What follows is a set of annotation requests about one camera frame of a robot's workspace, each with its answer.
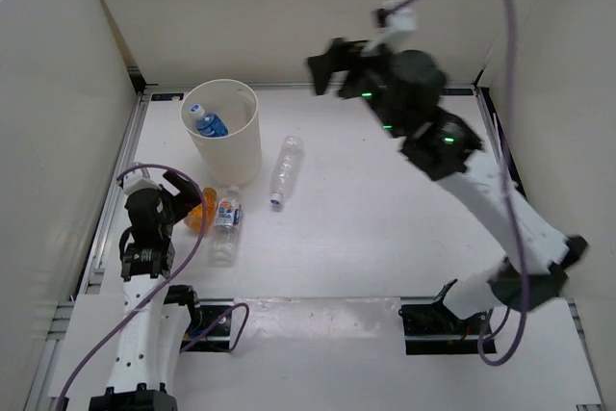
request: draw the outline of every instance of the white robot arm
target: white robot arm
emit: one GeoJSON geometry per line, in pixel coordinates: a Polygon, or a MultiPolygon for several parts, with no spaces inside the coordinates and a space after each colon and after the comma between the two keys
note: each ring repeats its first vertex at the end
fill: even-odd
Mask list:
{"type": "MultiPolygon", "coordinates": [[[[124,316],[168,278],[175,254],[173,225],[200,202],[188,182],[172,172],[164,177],[177,195],[153,182],[144,168],[128,174],[121,184],[131,220],[119,244],[124,316]]],[[[181,342],[190,325],[200,324],[199,301],[191,286],[168,286],[154,295],[120,331],[105,395],[91,398],[89,410],[177,410],[172,379],[181,342]]]]}
{"type": "MultiPolygon", "coordinates": [[[[500,243],[507,257],[463,281],[453,280],[432,304],[408,308],[405,315],[425,334],[460,334],[466,320],[499,305],[521,310],[522,276],[518,243],[511,233],[500,166],[460,117],[439,106],[447,76],[419,50],[395,48],[415,29],[415,17],[399,2],[375,12],[376,40],[333,39],[328,50],[307,59],[314,91],[327,91],[334,73],[347,71],[337,95],[362,98],[393,137],[404,138],[400,152],[432,181],[453,194],[500,243]]],[[[530,310],[558,296],[567,275],[586,248],[542,219],[515,190],[508,193],[518,216],[521,246],[529,275],[530,310]]]]}

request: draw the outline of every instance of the orange object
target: orange object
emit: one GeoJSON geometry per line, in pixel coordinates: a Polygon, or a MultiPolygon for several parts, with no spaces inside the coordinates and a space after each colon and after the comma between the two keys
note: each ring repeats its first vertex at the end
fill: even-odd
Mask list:
{"type": "MultiPolygon", "coordinates": [[[[216,215],[217,194],[213,188],[204,188],[203,196],[205,197],[205,231],[208,230],[214,216],[216,215]]],[[[186,226],[191,228],[192,231],[199,231],[201,228],[201,221],[203,219],[203,207],[201,204],[192,209],[189,214],[184,218],[186,226]]]]}

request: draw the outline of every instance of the small bottle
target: small bottle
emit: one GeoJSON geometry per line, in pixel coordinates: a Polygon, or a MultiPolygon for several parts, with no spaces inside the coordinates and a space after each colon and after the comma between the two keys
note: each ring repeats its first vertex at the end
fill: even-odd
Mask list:
{"type": "Polygon", "coordinates": [[[276,167],[271,175],[269,201],[280,206],[289,197],[304,156],[304,142],[300,137],[289,136],[282,142],[276,167]]]}
{"type": "MultiPolygon", "coordinates": [[[[207,232],[217,211],[218,202],[216,190],[213,188],[204,188],[203,197],[205,198],[205,231],[207,232]]],[[[191,228],[192,231],[198,233],[201,228],[202,220],[203,206],[199,204],[184,218],[184,223],[191,228]]]]}
{"type": "Polygon", "coordinates": [[[229,187],[218,202],[210,240],[210,258],[215,264],[230,266],[235,260],[244,211],[240,189],[229,187]]]}
{"type": "Polygon", "coordinates": [[[196,131],[203,137],[226,137],[229,135],[224,122],[214,113],[205,113],[201,105],[191,107],[191,116],[194,119],[196,131]]]}

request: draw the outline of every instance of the white wall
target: white wall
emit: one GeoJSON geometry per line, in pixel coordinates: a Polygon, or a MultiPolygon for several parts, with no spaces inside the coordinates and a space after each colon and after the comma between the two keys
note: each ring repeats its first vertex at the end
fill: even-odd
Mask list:
{"type": "MultiPolygon", "coordinates": [[[[307,80],[304,59],[330,39],[375,35],[384,0],[105,0],[150,83],[226,77],[307,80]]],[[[536,0],[517,0],[524,17],[536,0]]],[[[429,50],[450,76],[471,82],[502,29],[500,0],[424,0],[409,47],[429,50]]]]}
{"type": "Polygon", "coordinates": [[[135,103],[98,0],[0,0],[0,399],[21,409],[135,103]]]}
{"type": "MultiPolygon", "coordinates": [[[[616,409],[615,32],[616,0],[539,0],[522,30],[510,134],[532,204],[591,245],[568,291],[609,409],[616,409]]],[[[497,104],[502,82],[500,73],[497,104]]]]}

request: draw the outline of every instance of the white table surface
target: white table surface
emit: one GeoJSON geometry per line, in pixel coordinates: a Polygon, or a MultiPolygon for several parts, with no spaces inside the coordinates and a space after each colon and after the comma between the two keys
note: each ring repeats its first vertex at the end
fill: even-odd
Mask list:
{"type": "MultiPolygon", "coordinates": [[[[180,355],[179,411],[576,411],[599,402],[564,300],[530,317],[504,367],[476,355],[406,356],[399,299],[259,299],[232,355],[180,355]]],[[[56,396],[86,352],[121,317],[120,295],[81,295],[49,393],[56,396]]],[[[233,316],[236,331],[243,313],[233,316]]],[[[494,323],[502,316],[497,311],[494,323]]],[[[518,317],[496,340],[502,354],[518,317]]],[[[104,394],[117,337],[83,369],[68,411],[104,394]]]]}
{"type": "MultiPolygon", "coordinates": [[[[453,277],[499,259],[499,245],[397,154],[398,142],[361,102],[313,98],[306,90],[257,94],[264,164],[243,189],[237,264],[211,268],[204,246],[180,277],[203,298],[251,298],[252,316],[237,354],[181,356],[174,389],[181,411],[575,411],[599,402],[564,300],[530,316],[522,345],[505,367],[487,367],[474,355],[406,356],[396,297],[436,294],[453,277]],[[306,158],[294,196],[275,213],[268,184],[290,134],[304,138],[306,158]]],[[[181,126],[179,106],[150,104],[136,160],[179,167],[211,185],[181,126]]],[[[487,140],[474,97],[446,97],[445,107],[487,140]]],[[[116,247],[127,225],[118,208],[101,294],[77,299],[51,396],[121,316],[116,247]]],[[[193,240],[183,225],[175,228],[177,258],[193,240]]],[[[232,330],[240,319],[234,316],[232,330]]],[[[517,319],[514,314],[496,340],[500,354],[517,319]]],[[[87,409],[89,398],[104,392],[115,348],[116,338],[78,376],[69,410],[87,409]]]]}
{"type": "MultiPolygon", "coordinates": [[[[502,257],[476,219],[398,153],[399,141],[362,101],[315,98],[309,90],[257,95],[263,166],[243,188],[236,265],[212,268],[206,243],[179,279],[201,297],[435,295],[452,278],[502,257]],[[287,135],[302,137],[306,154],[295,193],[277,213],[269,183],[287,135]]],[[[150,102],[135,160],[180,168],[211,186],[180,122],[180,105],[150,102]]],[[[445,97],[444,106],[464,117],[490,149],[473,96],[445,97]]],[[[117,240],[128,225],[120,207],[107,241],[103,292],[119,291],[117,240]]],[[[180,224],[173,242],[181,260],[194,233],[180,224]]]]}

